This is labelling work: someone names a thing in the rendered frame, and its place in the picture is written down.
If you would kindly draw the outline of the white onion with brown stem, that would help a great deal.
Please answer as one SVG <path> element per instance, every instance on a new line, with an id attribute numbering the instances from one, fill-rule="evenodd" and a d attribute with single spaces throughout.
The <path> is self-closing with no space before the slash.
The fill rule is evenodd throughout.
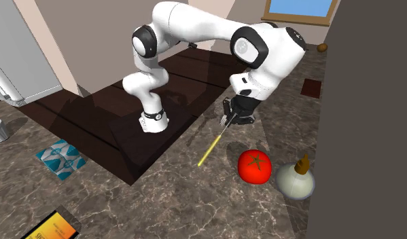
<path id="1" fill-rule="evenodd" d="M 315 189 L 315 178 L 309 168 L 310 162 L 306 153 L 296 163 L 280 166 L 275 175 L 277 189 L 292 200 L 308 198 Z"/>

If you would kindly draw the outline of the dark brown robot stand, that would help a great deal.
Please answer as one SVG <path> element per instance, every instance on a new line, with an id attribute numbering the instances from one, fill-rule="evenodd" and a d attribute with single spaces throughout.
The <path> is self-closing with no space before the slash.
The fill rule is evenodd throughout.
<path id="1" fill-rule="evenodd" d="M 111 133 L 134 179 L 138 179 L 196 120 L 181 105 L 162 99 L 167 110 L 167 129 L 159 133 L 142 131 L 135 111 L 109 123 Z"/>

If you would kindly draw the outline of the teal and white patterned box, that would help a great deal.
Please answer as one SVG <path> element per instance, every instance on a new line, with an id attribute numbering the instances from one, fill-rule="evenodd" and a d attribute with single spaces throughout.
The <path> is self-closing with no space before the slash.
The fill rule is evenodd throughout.
<path id="1" fill-rule="evenodd" d="M 63 139 L 41 150 L 36 157 L 61 181 L 86 164 L 79 151 Z"/>

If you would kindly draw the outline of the yellow handled metal utensil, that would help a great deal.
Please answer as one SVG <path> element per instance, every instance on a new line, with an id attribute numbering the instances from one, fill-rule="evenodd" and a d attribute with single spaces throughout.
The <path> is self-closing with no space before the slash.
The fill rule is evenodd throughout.
<path id="1" fill-rule="evenodd" d="M 201 157 L 200 161 L 198 162 L 198 167 L 202 166 L 202 164 L 205 162 L 205 160 L 207 159 L 207 157 L 209 156 L 209 154 L 212 152 L 212 150 L 214 149 L 214 147 L 216 146 L 216 144 L 219 142 L 219 140 L 222 137 L 222 134 L 226 131 L 226 129 L 228 128 L 228 126 L 231 124 L 232 120 L 237 116 L 237 113 L 233 113 L 230 117 L 230 119 L 228 119 L 227 115 L 224 115 L 221 118 L 220 124 L 222 125 L 222 127 L 224 128 L 222 130 L 222 132 L 214 139 L 214 141 L 210 144 L 209 148 L 205 151 L 204 155 Z"/>

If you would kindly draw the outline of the orange and yellow book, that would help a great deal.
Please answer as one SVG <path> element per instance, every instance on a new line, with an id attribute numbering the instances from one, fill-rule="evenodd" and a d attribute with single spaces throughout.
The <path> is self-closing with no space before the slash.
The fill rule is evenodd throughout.
<path id="1" fill-rule="evenodd" d="M 62 204 L 20 239 L 77 239 L 82 224 Z"/>

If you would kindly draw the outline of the window with wooden frame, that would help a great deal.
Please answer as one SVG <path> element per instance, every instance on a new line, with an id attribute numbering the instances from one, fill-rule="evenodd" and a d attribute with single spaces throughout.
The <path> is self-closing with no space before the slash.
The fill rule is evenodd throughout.
<path id="1" fill-rule="evenodd" d="M 262 20 L 329 26 L 338 0 L 266 0 Z"/>

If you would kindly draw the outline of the red tomato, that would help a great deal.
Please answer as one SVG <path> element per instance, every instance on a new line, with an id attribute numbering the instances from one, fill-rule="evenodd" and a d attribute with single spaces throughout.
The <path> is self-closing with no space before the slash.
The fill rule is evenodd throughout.
<path id="1" fill-rule="evenodd" d="M 266 183 L 272 174 L 269 157 L 260 150 L 250 149 L 242 152 L 237 162 L 239 177 L 246 183 L 261 185 Z"/>

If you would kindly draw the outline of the grey refrigerator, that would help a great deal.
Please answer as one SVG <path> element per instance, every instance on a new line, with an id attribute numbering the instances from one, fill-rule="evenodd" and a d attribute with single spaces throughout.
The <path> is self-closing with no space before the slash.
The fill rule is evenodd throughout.
<path id="1" fill-rule="evenodd" d="M 0 100 L 21 107 L 62 90 L 13 0 L 0 0 Z"/>

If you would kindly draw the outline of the dark brown square mat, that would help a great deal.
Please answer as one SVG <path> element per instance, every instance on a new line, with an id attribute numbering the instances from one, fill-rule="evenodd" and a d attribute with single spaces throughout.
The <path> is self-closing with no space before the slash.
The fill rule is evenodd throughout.
<path id="1" fill-rule="evenodd" d="M 305 79 L 300 94 L 313 98 L 320 98 L 322 82 L 314 79 Z"/>

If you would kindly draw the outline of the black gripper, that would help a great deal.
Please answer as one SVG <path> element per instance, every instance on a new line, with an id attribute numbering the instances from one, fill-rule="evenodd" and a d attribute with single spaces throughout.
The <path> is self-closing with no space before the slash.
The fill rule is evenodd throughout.
<path id="1" fill-rule="evenodd" d="M 252 114 L 260 103 L 260 100 L 248 96 L 236 95 L 232 99 L 225 98 L 222 101 L 224 114 L 220 120 L 220 125 L 227 126 L 232 118 L 232 113 L 236 114 L 234 124 L 245 125 L 254 123 L 255 118 Z"/>

